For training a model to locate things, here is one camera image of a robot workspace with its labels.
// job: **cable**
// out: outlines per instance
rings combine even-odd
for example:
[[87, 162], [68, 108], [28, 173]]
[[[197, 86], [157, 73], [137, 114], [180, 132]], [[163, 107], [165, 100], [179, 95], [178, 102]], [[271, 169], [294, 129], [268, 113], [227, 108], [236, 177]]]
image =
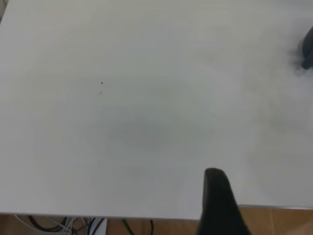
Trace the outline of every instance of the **cable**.
[[65, 230], [68, 230], [69, 232], [72, 232], [68, 227], [64, 226], [63, 224], [60, 224], [58, 221], [56, 221], [56, 220], [50, 218], [49, 216], [46, 216], [46, 218], [47, 218], [48, 220], [50, 220], [51, 222], [58, 224], [60, 227], [63, 227]]
[[82, 219], [84, 225], [87, 225], [87, 224], [88, 224], [88, 222], [86, 222], [86, 220], [85, 220], [83, 217], [81, 217], [81, 219]]
[[[126, 219], [122, 219], [126, 229], [128, 230], [128, 232], [130, 233], [130, 235], [135, 235], [132, 231], [132, 229], [129, 227], [129, 224], [127, 223]], [[153, 220], [150, 220], [150, 224], [151, 224], [151, 235], [153, 235], [155, 233], [155, 226], [153, 223]]]
[[70, 223], [68, 224], [68, 227], [71, 229], [73, 226], [73, 222], [75, 221], [77, 217], [72, 217], [72, 221], [70, 221]]
[[79, 230], [83, 229], [84, 227], [89, 226], [90, 224], [92, 224], [92, 223], [90, 222], [90, 223], [88, 223], [88, 224], [85, 224], [84, 226], [80, 227], [79, 229], [76, 229], [76, 231], [79, 231]]
[[[90, 219], [88, 218], [87, 219], [87, 224], [89, 224], [90, 223]], [[88, 235], [88, 228], [86, 228], [86, 235]]]
[[88, 224], [87, 235], [90, 234], [90, 229], [91, 229], [91, 226], [92, 226], [92, 224], [94, 223], [94, 220], [95, 220], [95, 219], [96, 219], [96, 218], [92, 218], [92, 220], [91, 220], [90, 223]]
[[[42, 226], [40, 226], [40, 224], [37, 223], [37, 221], [35, 220], [35, 218], [31, 215], [28, 216], [30, 222], [37, 228], [37, 229], [40, 229], [41, 231], [44, 231], [44, 232], [58, 232], [62, 229], [61, 226], [57, 225], [55, 227], [52, 227], [52, 228], [44, 228]], [[61, 224], [62, 225], [65, 225], [67, 221], [67, 218], [64, 217], [64, 219], [62, 220]]]
[[71, 233], [64, 233], [64, 232], [45, 232], [45, 231], [41, 231], [37, 228], [34, 228], [33, 226], [31, 226], [30, 224], [28, 224], [27, 222], [25, 222], [23, 219], [21, 219], [18, 215], [14, 215], [22, 224], [24, 224], [25, 226], [40, 232], [40, 233], [45, 233], [45, 234], [53, 234], [53, 235], [70, 235]]
[[94, 228], [93, 232], [92, 232], [92, 235], [95, 235], [97, 229], [99, 228], [99, 226], [101, 225], [102, 221], [104, 220], [104, 218], [102, 218], [99, 223], [97, 224], [97, 226]]
[[68, 220], [69, 220], [70, 218], [69, 217], [67, 217], [67, 220], [66, 220], [66, 222], [65, 222], [65, 226], [67, 225], [67, 222], [68, 222]]

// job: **floor tile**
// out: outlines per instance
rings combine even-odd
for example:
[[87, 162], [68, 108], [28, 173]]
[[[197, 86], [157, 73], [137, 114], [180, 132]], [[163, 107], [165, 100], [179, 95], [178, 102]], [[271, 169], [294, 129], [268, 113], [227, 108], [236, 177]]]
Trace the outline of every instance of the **floor tile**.
[[[135, 235], [150, 235], [151, 224], [148, 219], [127, 219], [131, 230]], [[155, 235], [170, 235], [171, 221], [154, 220]], [[121, 219], [109, 219], [107, 235], [129, 235]]]
[[12, 215], [8, 215], [5, 218], [3, 227], [0, 229], [0, 231], [1, 230], [1, 235], [42, 235], [42, 233], [36, 232], [33, 229], [26, 227]]
[[195, 235], [199, 222], [196, 220], [174, 220], [173, 235]]
[[8, 215], [0, 215], [0, 234], [4, 234], [7, 228]]
[[272, 209], [275, 235], [312, 235], [313, 210]]
[[[31, 224], [28, 216], [21, 216], [21, 218], [23, 218], [27, 223]], [[56, 224], [53, 223], [52, 221], [48, 220], [45, 216], [33, 216], [33, 218], [36, 220], [36, 222], [45, 228], [51, 228], [51, 227], [55, 227]], [[64, 217], [51, 217], [52, 219], [58, 221], [59, 223], [63, 220]]]
[[273, 235], [270, 209], [242, 207], [240, 212], [253, 235]]

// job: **desk surface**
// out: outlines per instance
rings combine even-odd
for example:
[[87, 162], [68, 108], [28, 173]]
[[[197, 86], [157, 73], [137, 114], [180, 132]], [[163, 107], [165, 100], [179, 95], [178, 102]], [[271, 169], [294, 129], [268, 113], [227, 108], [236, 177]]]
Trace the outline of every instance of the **desk surface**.
[[0, 212], [197, 219], [313, 206], [311, 0], [11, 0], [0, 26]]

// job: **white cable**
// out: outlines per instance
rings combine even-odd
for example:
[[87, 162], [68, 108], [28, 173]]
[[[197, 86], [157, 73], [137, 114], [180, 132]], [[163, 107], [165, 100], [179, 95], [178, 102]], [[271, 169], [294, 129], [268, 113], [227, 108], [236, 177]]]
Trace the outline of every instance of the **white cable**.
[[29, 228], [31, 228], [31, 229], [33, 229], [33, 230], [35, 230], [35, 231], [37, 231], [37, 232], [40, 232], [40, 233], [43, 233], [43, 234], [54, 234], [54, 235], [56, 235], [56, 234], [60, 234], [60, 235], [64, 235], [64, 234], [66, 234], [66, 235], [70, 235], [71, 233], [63, 233], [63, 232], [44, 232], [44, 231], [41, 231], [41, 230], [39, 230], [39, 229], [36, 229], [35, 227], [33, 227], [33, 226], [31, 226], [30, 224], [28, 224], [28, 223], [26, 223], [23, 219], [21, 219], [18, 215], [14, 215], [22, 224], [24, 224], [25, 226], [27, 226], [27, 227], [29, 227]]
[[[66, 221], [65, 221], [65, 226], [67, 225], [67, 222], [68, 222], [68, 217], [67, 217], [67, 219], [66, 219]], [[66, 234], [65, 234], [65, 233], [66, 233], [66, 229], [63, 229], [63, 232], [64, 232], [63, 235], [66, 235]]]
[[47, 218], [48, 220], [50, 220], [51, 222], [53, 222], [53, 223], [55, 223], [55, 224], [57, 224], [57, 225], [63, 227], [63, 228], [64, 228], [65, 230], [67, 230], [68, 232], [70, 232], [70, 233], [72, 232], [70, 229], [68, 229], [68, 227], [66, 227], [66, 226], [64, 226], [63, 224], [59, 223], [58, 221], [56, 221], [56, 220], [50, 218], [49, 216], [46, 216], [46, 218]]
[[83, 217], [81, 217], [81, 219], [82, 219], [84, 225], [87, 225], [87, 224], [86, 224], [86, 220], [85, 220]]
[[76, 217], [72, 217], [72, 221], [70, 221], [70, 223], [68, 224], [67, 227], [69, 227], [70, 229], [72, 229], [72, 227], [73, 227], [73, 222], [74, 222], [75, 219], [76, 219]]

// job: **white tabletop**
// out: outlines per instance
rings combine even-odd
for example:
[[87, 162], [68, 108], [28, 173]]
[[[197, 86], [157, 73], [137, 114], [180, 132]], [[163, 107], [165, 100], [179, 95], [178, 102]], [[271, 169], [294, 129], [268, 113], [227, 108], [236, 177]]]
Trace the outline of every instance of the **white tabletop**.
[[0, 25], [0, 212], [197, 219], [313, 206], [311, 0], [11, 0]]

